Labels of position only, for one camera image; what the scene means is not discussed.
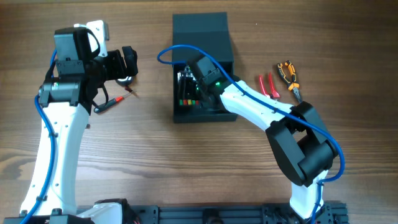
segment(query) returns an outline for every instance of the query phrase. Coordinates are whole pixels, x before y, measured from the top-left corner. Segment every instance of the screwdriver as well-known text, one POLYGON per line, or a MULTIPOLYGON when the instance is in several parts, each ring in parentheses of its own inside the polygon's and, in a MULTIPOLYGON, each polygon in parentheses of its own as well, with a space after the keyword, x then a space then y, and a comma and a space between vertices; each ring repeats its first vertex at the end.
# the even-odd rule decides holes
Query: screwdriver
POLYGON ((126 93, 123 96, 118 96, 116 98, 113 98, 112 100, 109 100, 107 104, 103 103, 101 105, 99 105, 98 107, 94 108, 94 113, 101 113, 106 111, 107 109, 111 108, 112 106, 120 103, 120 101, 124 100, 125 98, 127 98, 129 95, 131 94, 135 94, 134 90, 129 88, 129 93, 126 93))

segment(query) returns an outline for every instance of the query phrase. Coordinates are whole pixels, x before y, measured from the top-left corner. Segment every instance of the wood grain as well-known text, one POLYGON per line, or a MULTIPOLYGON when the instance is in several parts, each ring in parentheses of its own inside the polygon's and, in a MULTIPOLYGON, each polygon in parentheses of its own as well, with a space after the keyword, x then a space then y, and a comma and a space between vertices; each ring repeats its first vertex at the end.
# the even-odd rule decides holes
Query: wood grain
MULTIPOLYGON (((18 214, 32 177, 40 136, 33 97, 49 66, 53 32, 95 19, 109 24, 108 49, 137 50, 133 88, 141 98, 90 117, 76 177, 79 205, 119 197, 136 205, 287 202, 290 182, 253 124, 242 118, 172 122, 172 69, 156 61, 172 43, 172 14, 226 11, 236 74, 258 89, 259 73, 293 61, 303 98, 343 147, 345 175, 325 187, 325 199, 346 202, 351 223, 398 223, 397 6, 269 0, 0 5, 0 219, 18 214)), ((295 103, 274 80, 282 101, 295 103)), ((123 93, 114 82, 106 87, 111 96, 123 93)), ((338 159, 330 175, 337 170, 338 159)))

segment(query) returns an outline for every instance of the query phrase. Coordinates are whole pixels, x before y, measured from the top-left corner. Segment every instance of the metal tool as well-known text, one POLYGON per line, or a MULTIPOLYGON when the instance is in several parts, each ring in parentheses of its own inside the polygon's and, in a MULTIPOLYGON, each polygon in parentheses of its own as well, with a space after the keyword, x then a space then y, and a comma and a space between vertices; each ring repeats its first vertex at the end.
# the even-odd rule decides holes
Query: metal tool
POLYGON ((277 64, 277 71, 278 74, 280 76, 280 78, 285 82, 287 89, 289 91, 293 92, 294 97, 296 98, 296 100, 301 103, 303 101, 300 91, 299 91, 299 83, 297 81, 297 75, 296 75, 296 71, 294 69, 294 66, 292 64, 292 62, 290 60, 287 60, 285 62, 285 65, 287 66, 287 69, 289 69, 290 72, 290 76, 292 77, 292 80, 290 81, 289 78, 286 77, 286 74, 284 73, 282 67, 283 64, 282 63, 278 63, 277 64))
POLYGON ((279 93, 276 91, 275 86, 274 86, 274 81, 272 80, 272 73, 268 73, 268 83, 269 83, 269 88, 271 89, 271 94, 268 94, 265 84, 264 84, 264 77, 259 75, 259 83, 261 87, 261 93, 265 95, 266 97, 269 97, 271 99, 279 98, 279 93))
POLYGON ((123 96, 118 96, 116 98, 113 98, 112 100, 109 100, 107 104, 103 103, 101 105, 98 105, 98 107, 94 108, 94 113, 102 113, 102 112, 106 111, 107 109, 120 103, 120 101, 126 99, 129 95, 131 95, 133 93, 134 93, 134 90, 130 89, 129 93, 126 93, 123 96))

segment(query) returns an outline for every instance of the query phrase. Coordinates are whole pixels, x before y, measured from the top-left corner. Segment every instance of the open box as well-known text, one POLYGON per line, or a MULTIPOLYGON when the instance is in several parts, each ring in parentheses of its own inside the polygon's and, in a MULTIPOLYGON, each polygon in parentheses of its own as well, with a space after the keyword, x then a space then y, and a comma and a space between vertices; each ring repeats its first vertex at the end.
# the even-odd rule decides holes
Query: open box
MULTIPOLYGON (((201 48, 212 55, 228 75, 234 74, 234 56, 226 12, 173 15, 173 45, 177 44, 190 44, 201 48)), ((174 49, 172 61, 187 61, 197 56, 199 52, 193 49, 174 49)), ((174 122, 236 121, 236 114, 206 108, 203 106, 205 101, 201 101, 199 105, 180 106, 177 73, 184 68, 185 65, 182 64, 173 66, 174 122)))

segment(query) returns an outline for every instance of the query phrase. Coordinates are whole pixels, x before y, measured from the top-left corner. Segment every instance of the pliers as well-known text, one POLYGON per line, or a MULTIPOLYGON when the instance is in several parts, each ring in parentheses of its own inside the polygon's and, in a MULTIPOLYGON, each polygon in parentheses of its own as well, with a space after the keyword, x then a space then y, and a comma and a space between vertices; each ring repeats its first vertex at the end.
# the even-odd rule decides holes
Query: pliers
POLYGON ((271 94, 267 93, 267 90, 264 86, 264 79, 262 75, 259 75, 259 83, 260 83, 260 88, 261 88, 261 93, 264 94, 266 97, 269 97, 271 99, 274 98, 279 98, 279 93, 276 91, 274 82, 272 81, 272 74, 271 72, 268 73, 268 82, 269 82, 269 88, 271 89, 271 94))
POLYGON ((297 100, 299 103, 301 103, 301 102, 303 101, 303 99, 302 99, 301 94, 300 94, 300 91, 299 91, 300 85, 299 85, 299 83, 298 83, 298 81, 297 81, 297 75, 296 75, 296 71, 295 71, 295 69, 294 69, 294 66, 293 66, 293 64, 292 64, 292 62, 291 62, 290 60, 287 60, 287 61, 285 62, 285 65, 286 65, 287 68, 289 69, 290 75, 291 75, 291 77, 292 77, 292 81, 290 81, 290 80, 286 77, 286 75, 285 75, 285 73, 284 73, 284 71, 283 71, 283 69, 282 69, 282 67, 283 67, 283 64, 282 64, 282 63, 278 63, 278 64, 276 65, 276 66, 277 66, 278 74, 279 74, 280 78, 284 81, 284 83, 286 84, 287 89, 288 89, 289 91, 292 91, 294 97, 296 98, 296 100, 297 100))

